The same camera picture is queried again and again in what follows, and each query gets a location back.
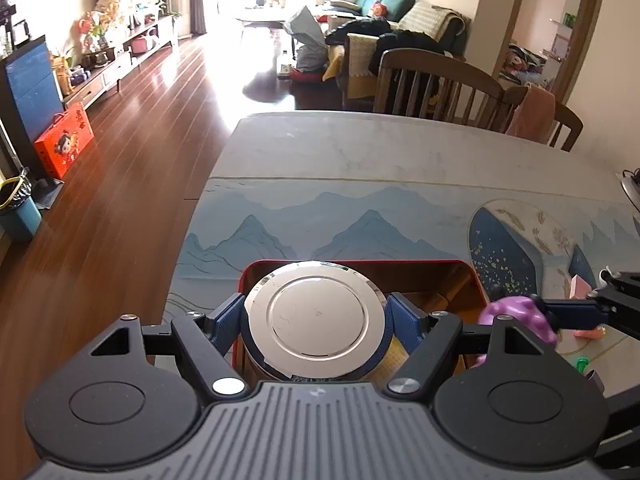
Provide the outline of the pink ridged soap dish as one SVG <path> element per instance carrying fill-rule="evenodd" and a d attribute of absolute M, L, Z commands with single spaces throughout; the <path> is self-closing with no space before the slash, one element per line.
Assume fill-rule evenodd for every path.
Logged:
<path fill-rule="evenodd" d="M 591 291 L 592 286 L 579 275 L 570 280 L 570 299 L 586 299 Z"/>

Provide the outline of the blue trash bin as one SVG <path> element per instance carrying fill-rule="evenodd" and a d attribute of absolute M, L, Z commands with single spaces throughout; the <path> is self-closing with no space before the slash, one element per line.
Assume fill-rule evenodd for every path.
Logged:
<path fill-rule="evenodd" d="M 20 243 L 30 242 L 40 227 L 41 214 L 25 169 L 1 183 L 0 223 L 11 240 Z"/>

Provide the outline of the purple hexagonal block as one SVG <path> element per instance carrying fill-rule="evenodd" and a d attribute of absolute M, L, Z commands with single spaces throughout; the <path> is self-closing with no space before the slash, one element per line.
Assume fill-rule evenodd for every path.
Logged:
<path fill-rule="evenodd" d="M 605 392 L 605 385 L 600 377 L 599 373 L 596 370 L 590 370 L 586 374 L 586 379 L 590 382 L 591 385 L 594 385 L 601 394 Z"/>

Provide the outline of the round silver lid tin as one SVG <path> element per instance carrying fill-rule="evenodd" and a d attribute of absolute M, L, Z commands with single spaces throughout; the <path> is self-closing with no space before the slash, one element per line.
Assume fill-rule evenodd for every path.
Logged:
<path fill-rule="evenodd" d="M 370 278 L 344 264 L 303 261 L 254 285 L 245 297 L 241 332 L 250 357 L 271 377 L 349 382 L 382 361 L 393 318 Z"/>

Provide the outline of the grey desk lamp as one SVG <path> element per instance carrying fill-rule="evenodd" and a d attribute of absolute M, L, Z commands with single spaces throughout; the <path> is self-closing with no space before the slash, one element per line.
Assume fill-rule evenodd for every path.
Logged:
<path fill-rule="evenodd" d="M 634 208 L 640 211 L 640 169 L 625 169 L 620 174 L 620 185 Z"/>

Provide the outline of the purple toy figure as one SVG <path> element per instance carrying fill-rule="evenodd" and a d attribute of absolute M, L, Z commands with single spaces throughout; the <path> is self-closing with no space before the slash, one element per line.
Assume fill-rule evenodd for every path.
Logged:
<path fill-rule="evenodd" d="M 491 326 L 497 318 L 510 316 L 520 322 L 540 341 L 553 351 L 558 345 L 559 336 L 553 330 L 552 323 L 539 310 L 533 298 L 526 296 L 509 296 L 497 299 L 480 311 L 478 325 Z M 504 331 L 503 353 L 507 356 L 540 356 L 539 344 L 524 337 L 520 330 L 507 328 Z"/>

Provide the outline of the blue black panel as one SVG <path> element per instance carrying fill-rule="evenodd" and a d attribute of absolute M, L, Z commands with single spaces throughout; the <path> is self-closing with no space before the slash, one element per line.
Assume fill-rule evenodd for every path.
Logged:
<path fill-rule="evenodd" d="M 64 110 L 45 36 L 1 60 L 1 122 L 22 165 L 44 178 L 37 140 Z"/>

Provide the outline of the wooden chair with pink cloth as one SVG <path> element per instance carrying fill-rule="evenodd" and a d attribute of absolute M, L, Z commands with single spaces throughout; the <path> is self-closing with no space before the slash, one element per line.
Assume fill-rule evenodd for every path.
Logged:
<path fill-rule="evenodd" d="M 490 123 L 492 131 L 556 148 L 561 133 L 566 137 L 560 149 L 570 152 L 584 124 L 567 106 L 540 87 L 511 87 L 503 92 Z"/>

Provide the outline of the teal sofa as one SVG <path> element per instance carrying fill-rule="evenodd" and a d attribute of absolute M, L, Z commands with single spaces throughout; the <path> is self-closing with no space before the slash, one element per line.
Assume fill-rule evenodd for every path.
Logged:
<path fill-rule="evenodd" d="M 375 3 L 385 6 L 387 21 L 402 29 L 424 32 L 454 56 L 465 54 L 469 20 L 454 9 L 425 0 L 332 0 L 329 9 L 354 18 L 370 18 Z"/>

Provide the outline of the white tv console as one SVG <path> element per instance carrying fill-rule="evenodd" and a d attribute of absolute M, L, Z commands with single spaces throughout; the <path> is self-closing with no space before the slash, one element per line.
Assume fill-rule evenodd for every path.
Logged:
<path fill-rule="evenodd" d="M 85 54 L 72 69 L 72 90 L 62 99 L 63 106 L 80 104 L 85 110 L 105 92 L 122 88 L 122 81 L 163 48 L 178 46 L 175 18 L 163 16 L 156 21 L 131 29 L 121 47 L 109 47 L 101 52 Z"/>

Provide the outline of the pink cylinder piece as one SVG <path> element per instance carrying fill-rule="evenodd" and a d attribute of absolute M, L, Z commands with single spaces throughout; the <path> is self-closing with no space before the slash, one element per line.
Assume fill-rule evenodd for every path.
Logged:
<path fill-rule="evenodd" d="M 599 325 L 592 330 L 574 330 L 573 335 L 579 339 L 599 340 L 606 335 L 606 327 Z"/>

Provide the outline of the orange red gift box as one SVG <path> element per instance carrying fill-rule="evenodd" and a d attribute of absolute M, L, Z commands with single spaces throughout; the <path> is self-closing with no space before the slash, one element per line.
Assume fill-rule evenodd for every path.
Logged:
<path fill-rule="evenodd" d="M 93 138 L 87 113 L 76 103 L 54 115 L 52 124 L 36 140 L 34 148 L 46 175 L 62 179 Z"/>

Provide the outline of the dark wooden chair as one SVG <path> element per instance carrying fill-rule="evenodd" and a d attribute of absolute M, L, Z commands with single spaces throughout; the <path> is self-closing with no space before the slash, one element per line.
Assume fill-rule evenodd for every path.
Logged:
<path fill-rule="evenodd" d="M 487 129 L 502 97 L 498 81 L 471 64 L 425 50 L 395 49 L 382 55 L 373 110 Z"/>

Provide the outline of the red metal tin box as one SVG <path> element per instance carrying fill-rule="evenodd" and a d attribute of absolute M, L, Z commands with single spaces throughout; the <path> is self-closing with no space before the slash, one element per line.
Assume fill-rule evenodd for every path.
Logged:
<path fill-rule="evenodd" d="M 395 292 L 474 322 L 486 295 L 457 259 L 258 260 L 241 274 L 239 370 L 279 380 L 380 378 L 401 361 Z"/>

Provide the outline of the green chess pawn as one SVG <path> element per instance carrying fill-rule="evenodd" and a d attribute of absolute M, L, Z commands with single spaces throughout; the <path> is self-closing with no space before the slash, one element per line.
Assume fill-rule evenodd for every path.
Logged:
<path fill-rule="evenodd" d="M 578 371 L 578 373 L 584 374 L 588 365 L 589 365 L 589 359 L 588 358 L 578 358 L 577 361 L 576 361 L 575 367 L 576 367 L 576 370 Z"/>

